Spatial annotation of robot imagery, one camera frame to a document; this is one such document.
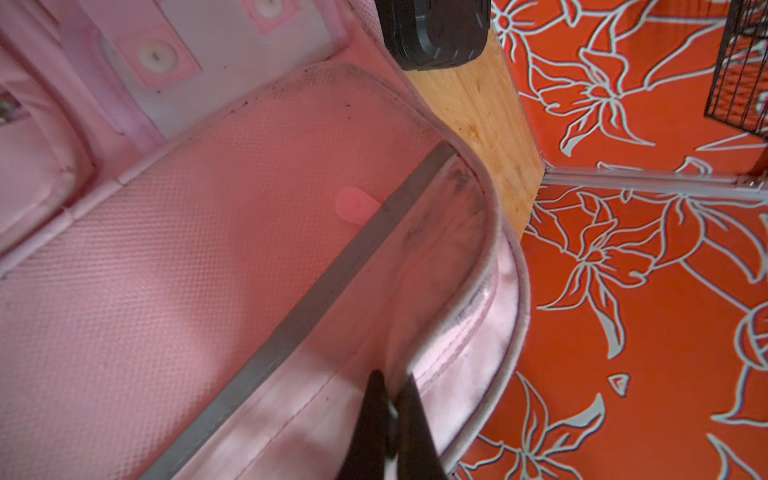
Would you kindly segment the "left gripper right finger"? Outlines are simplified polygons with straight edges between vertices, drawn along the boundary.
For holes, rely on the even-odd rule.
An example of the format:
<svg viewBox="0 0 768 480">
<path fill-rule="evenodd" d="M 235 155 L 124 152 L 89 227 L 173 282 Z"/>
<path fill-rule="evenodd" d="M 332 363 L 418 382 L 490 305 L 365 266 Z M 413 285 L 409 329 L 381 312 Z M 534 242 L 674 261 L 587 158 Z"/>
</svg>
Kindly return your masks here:
<svg viewBox="0 0 768 480">
<path fill-rule="evenodd" d="M 397 410 L 396 457 L 399 480 L 447 480 L 437 454 L 415 378 L 410 375 L 394 406 Z"/>
</svg>

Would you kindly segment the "pink student backpack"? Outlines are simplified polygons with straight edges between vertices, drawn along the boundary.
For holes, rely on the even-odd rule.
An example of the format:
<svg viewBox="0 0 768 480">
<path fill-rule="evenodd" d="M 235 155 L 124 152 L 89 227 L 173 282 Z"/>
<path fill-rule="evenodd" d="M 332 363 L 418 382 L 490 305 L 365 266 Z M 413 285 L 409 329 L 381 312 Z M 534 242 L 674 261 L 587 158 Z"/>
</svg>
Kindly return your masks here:
<svg viewBox="0 0 768 480">
<path fill-rule="evenodd" d="M 1 5 L 1 475 L 335 479 L 412 375 L 447 477 L 529 325 L 376 1 Z"/>
</svg>

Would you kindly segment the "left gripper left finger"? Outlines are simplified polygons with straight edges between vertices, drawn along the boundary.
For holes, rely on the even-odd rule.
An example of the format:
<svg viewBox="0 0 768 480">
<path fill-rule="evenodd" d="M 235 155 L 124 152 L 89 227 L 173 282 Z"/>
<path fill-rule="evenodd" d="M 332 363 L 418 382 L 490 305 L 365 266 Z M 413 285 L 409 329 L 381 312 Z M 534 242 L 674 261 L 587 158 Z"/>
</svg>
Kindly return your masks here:
<svg viewBox="0 0 768 480">
<path fill-rule="evenodd" d="M 394 420 L 384 375 L 374 370 L 368 377 L 349 448 L 336 480 L 385 478 L 393 456 Z"/>
</svg>

